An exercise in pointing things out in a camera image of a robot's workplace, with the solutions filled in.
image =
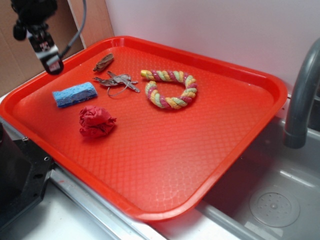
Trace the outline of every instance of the black cable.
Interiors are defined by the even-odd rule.
[[[62,59],[67,54],[67,52],[70,50],[71,46],[75,43],[76,39],[80,36],[82,30],[84,29],[86,17],[87,17],[87,3],[86,3],[86,0],[82,0],[82,2],[83,2],[83,18],[82,18],[81,26],[80,26],[78,32],[73,36],[71,41],[65,47],[65,49],[61,53],[59,53],[58,56],[60,59]]]

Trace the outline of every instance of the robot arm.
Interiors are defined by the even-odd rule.
[[[13,27],[14,38],[22,41],[27,37],[46,72],[51,75],[60,74],[64,69],[62,58],[79,37],[85,25],[86,0],[83,0],[82,25],[62,53],[58,53],[58,47],[47,32],[49,26],[45,23],[55,14],[58,8],[57,0],[11,0],[11,6],[18,14],[18,20]]]

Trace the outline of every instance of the tray rim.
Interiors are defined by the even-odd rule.
[[[183,64],[197,67],[202,70],[224,75],[226,77],[230,77],[235,80],[240,80],[248,84],[253,84],[255,86],[263,86],[263,88],[267,90],[273,96],[274,99],[274,104],[272,108],[264,115],[264,117],[262,117],[259,120],[259,122],[251,129],[251,131],[247,133],[247,135],[240,141],[240,143],[235,147],[235,149],[233,149],[232,152],[219,164],[215,171],[211,173],[211,175],[195,191],[195,193],[183,204],[164,212],[145,212],[139,209],[137,206],[133,205],[133,203],[130,203],[129,201],[124,201],[122,199],[123,197],[119,193],[117,193],[110,187],[106,186],[95,177],[89,174],[80,177],[85,172],[85,169],[77,165],[72,166],[74,167],[73,169],[66,168],[69,172],[71,172],[84,183],[94,183],[94,190],[97,193],[102,194],[105,193],[106,190],[107,192],[112,193],[112,197],[109,196],[108,198],[105,196],[105,194],[102,195],[104,198],[111,201],[111,203],[118,206],[120,209],[122,209],[122,211],[124,211],[128,215],[144,222],[171,219],[184,213],[192,207],[195,207],[195,205],[197,205],[197,203],[201,200],[201,197],[199,196],[204,196],[206,192],[213,186],[213,184],[218,181],[218,179],[226,171],[226,169],[228,169],[237,160],[241,152],[244,150],[243,144],[241,143],[245,142],[247,143],[246,146],[248,146],[263,130],[263,128],[271,121],[271,119],[275,116],[277,111],[284,105],[284,103],[287,100],[288,92],[285,84],[279,78],[271,74],[132,36],[111,37],[93,44],[87,49],[84,49],[76,53],[75,55],[71,56],[70,58],[64,60],[63,72],[68,72],[72,70],[75,66],[81,64],[83,60],[87,58],[87,55],[94,56],[95,54],[98,54],[100,52],[101,46],[105,46],[106,48],[124,46],[134,47],[137,50],[142,50],[144,52],[148,51],[148,53],[155,54],[159,57],[167,58],[168,56],[170,56],[170,59],[176,62],[181,62]],[[219,67],[219,71],[217,72],[213,70],[208,70],[208,68],[213,69],[214,67],[215,69]],[[55,151],[54,147],[50,146],[49,143],[47,143],[44,139],[39,137],[36,133],[29,130],[28,127],[26,127],[22,122],[15,119],[11,111],[14,105],[17,104],[20,100],[22,100],[29,94],[33,93],[35,90],[39,89],[39,87],[44,86],[45,84],[53,81],[58,77],[59,75],[49,75],[46,72],[43,72],[40,75],[32,78],[28,82],[22,84],[18,88],[14,89],[1,102],[0,116],[2,116],[3,119],[10,123],[23,135],[28,136],[30,139],[36,142],[46,152],[48,152],[51,155],[52,153],[54,153],[52,155],[54,159],[60,159],[59,162],[68,162],[65,156]]]

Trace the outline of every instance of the colorful rope ring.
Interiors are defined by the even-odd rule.
[[[142,70],[141,76],[150,80],[145,86],[147,98],[156,106],[162,109],[181,109],[187,106],[196,97],[197,84],[193,76],[183,71],[148,71]],[[185,85],[181,96],[165,97],[160,95],[156,81],[178,82]]]

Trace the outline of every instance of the blue sponge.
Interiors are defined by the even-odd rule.
[[[53,92],[53,97],[58,108],[72,106],[96,96],[98,96],[97,91],[90,82],[72,86],[62,91]]]

